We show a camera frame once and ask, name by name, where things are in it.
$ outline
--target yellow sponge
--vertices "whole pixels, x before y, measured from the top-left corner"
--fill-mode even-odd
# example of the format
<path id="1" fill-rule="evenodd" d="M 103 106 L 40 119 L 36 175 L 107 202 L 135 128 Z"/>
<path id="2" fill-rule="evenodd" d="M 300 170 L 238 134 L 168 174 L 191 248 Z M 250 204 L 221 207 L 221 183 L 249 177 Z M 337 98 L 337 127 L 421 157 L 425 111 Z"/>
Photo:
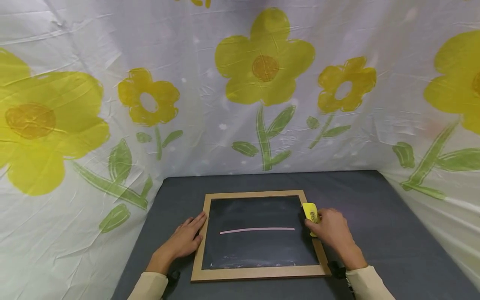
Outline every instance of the yellow sponge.
<path id="1" fill-rule="evenodd" d="M 318 224 L 320 222 L 320 219 L 318 217 L 317 206 L 315 205 L 315 203 L 302 203 L 301 207 L 303 208 L 305 217 L 307 219 L 309 219 L 315 224 Z M 316 237 L 316 235 L 311 231 L 310 231 L 310 236 Z"/>

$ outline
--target wooden frame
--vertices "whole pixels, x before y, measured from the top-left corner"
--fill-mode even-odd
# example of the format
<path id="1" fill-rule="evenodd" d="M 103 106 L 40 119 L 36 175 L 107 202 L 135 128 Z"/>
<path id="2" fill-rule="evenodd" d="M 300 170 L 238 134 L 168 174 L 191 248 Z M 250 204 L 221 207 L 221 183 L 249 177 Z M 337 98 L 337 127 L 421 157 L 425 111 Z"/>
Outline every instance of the wooden frame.
<path id="1" fill-rule="evenodd" d="M 208 216 L 210 214 L 210 205 L 213 199 L 216 201 L 232 198 L 256 198 L 256 197 L 275 197 L 275 196 L 298 196 L 301 203 L 306 203 L 307 199 L 302 190 L 297 191 L 273 191 L 273 192 L 234 192 L 206 194 L 204 211 L 207 214 L 205 225 L 200 230 L 203 235 L 200 247 L 195 255 L 193 263 L 192 282 L 194 281 L 217 281 L 232 279 L 252 279 L 252 278 L 276 278 L 276 277 L 317 277 L 330 276 L 332 273 L 328 268 L 328 261 L 325 255 L 322 243 L 318 239 L 312 239 L 313 247 L 317 255 L 318 265 L 303 266 L 283 266 L 283 267 L 257 267 L 257 268 L 238 268 L 238 269 L 218 269 L 202 270 L 204 260 L 205 243 L 207 240 Z"/>

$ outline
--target chalkboard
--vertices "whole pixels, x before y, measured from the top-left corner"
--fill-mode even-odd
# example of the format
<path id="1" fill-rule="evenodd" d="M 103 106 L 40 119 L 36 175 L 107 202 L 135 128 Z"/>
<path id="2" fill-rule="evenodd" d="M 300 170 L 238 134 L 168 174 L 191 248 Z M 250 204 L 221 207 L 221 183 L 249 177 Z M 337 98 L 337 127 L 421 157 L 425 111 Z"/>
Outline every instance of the chalkboard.
<path id="1" fill-rule="evenodd" d="M 302 214 L 298 196 L 212 199 L 202 269 L 318 264 Z"/>
<path id="2" fill-rule="evenodd" d="M 192 281 L 329 275 L 304 202 L 303 191 L 207 194 Z"/>

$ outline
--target chalk line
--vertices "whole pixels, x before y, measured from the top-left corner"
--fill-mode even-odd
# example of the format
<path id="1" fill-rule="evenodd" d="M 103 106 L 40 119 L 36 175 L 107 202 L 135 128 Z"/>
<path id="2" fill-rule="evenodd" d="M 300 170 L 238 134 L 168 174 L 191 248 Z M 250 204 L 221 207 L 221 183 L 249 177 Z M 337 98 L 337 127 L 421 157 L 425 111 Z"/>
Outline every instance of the chalk line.
<path id="1" fill-rule="evenodd" d="M 295 230 L 293 227 L 260 227 L 260 228 L 243 228 L 235 230 L 221 231 L 220 234 L 234 233 L 234 232 L 244 232 L 244 231 L 263 231 L 263 230 Z"/>

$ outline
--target wrinkled fabric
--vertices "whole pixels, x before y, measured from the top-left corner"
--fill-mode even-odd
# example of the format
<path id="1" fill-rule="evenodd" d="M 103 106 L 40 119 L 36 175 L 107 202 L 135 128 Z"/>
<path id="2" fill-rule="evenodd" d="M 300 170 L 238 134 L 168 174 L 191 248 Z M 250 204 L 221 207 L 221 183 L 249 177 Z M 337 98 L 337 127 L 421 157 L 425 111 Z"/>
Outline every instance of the wrinkled fabric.
<path id="1" fill-rule="evenodd" d="M 473 0 L 2 2 L 0 294 L 111 297 L 165 178 L 357 169 L 480 287 L 479 21 Z"/>

